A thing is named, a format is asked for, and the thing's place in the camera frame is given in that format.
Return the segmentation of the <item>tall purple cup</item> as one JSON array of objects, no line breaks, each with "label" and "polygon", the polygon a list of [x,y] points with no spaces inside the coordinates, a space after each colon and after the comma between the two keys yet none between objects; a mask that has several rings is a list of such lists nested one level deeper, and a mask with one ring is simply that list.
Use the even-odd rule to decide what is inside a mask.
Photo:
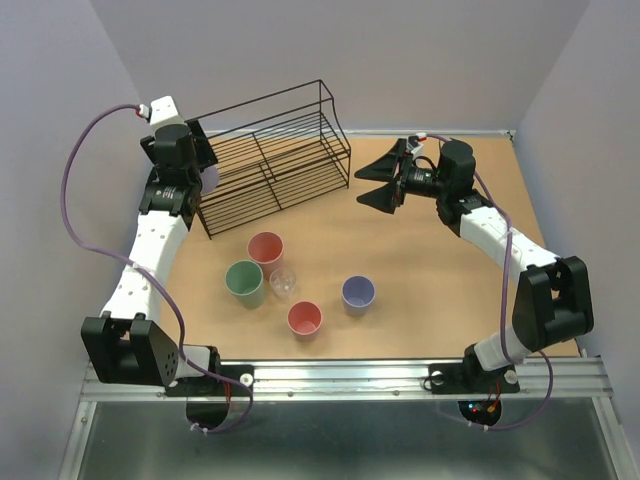
[{"label": "tall purple cup", "polygon": [[216,165],[211,165],[205,168],[200,173],[201,179],[201,194],[208,195],[211,194],[219,184],[220,174]]}]

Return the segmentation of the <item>tall pink cup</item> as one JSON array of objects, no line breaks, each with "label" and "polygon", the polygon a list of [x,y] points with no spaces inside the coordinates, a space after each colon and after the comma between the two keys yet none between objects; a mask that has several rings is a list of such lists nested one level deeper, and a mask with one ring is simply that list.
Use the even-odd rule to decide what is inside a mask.
[{"label": "tall pink cup", "polygon": [[247,252],[251,260],[260,266],[266,280],[283,266],[284,243],[274,232],[264,231],[254,235],[248,242]]}]

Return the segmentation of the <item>short purple cup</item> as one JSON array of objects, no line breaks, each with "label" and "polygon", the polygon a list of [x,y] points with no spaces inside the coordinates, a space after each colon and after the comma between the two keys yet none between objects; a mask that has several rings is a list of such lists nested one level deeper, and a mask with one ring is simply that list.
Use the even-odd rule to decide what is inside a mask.
[{"label": "short purple cup", "polygon": [[376,298],[373,282],[366,276],[355,275],[347,278],[341,289],[345,312],[354,317],[365,315]]}]

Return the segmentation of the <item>tall green cup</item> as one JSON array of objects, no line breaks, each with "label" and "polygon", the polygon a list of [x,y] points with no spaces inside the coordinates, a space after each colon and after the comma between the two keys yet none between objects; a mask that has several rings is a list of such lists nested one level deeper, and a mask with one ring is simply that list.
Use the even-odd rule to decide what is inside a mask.
[{"label": "tall green cup", "polygon": [[252,260],[233,263],[226,271],[225,285],[247,309],[257,309],[265,300],[263,272]]}]

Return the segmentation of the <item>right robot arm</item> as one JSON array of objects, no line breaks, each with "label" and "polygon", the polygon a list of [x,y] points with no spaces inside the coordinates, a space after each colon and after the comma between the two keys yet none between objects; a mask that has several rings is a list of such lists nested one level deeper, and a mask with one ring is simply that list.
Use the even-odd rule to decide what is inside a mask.
[{"label": "right robot arm", "polygon": [[579,257],[560,257],[513,227],[480,179],[469,144],[442,140],[438,161],[419,166],[426,138],[400,138],[357,170],[356,178],[380,184],[357,201],[392,214],[409,195],[434,199],[441,222],[501,267],[502,285],[516,283],[513,311],[500,313],[498,331],[469,346],[461,362],[437,370],[441,392],[483,392],[529,355],[593,330],[588,269]]}]

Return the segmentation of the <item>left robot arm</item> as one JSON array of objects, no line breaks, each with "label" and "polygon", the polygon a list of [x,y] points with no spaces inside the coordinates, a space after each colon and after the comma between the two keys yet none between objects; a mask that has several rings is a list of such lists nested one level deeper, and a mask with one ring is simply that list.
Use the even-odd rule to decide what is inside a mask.
[{"label": "left robot arm", "polygon": [[199,208],[201,175],[217,158],[195,119],[162,126],[140,144],[152,169],[134,243],[114,293],[99,316],[84,320],[81,338],[105,384],[168,387],[187,378],[210,394],[222,384],[217,349],[172,340],[159,321],[175,256]]}]

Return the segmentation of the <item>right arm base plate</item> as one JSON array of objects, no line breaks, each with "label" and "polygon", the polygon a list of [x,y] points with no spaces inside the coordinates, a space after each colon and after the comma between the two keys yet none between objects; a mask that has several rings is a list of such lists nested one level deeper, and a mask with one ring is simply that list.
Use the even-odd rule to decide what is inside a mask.
[{"label": "right arm base plate", "polygon": [[423,388],[436,395],[512,394],[520,391],[513,367],[488,372],[469,369],[462,362],[430,364],[423,379]]}]

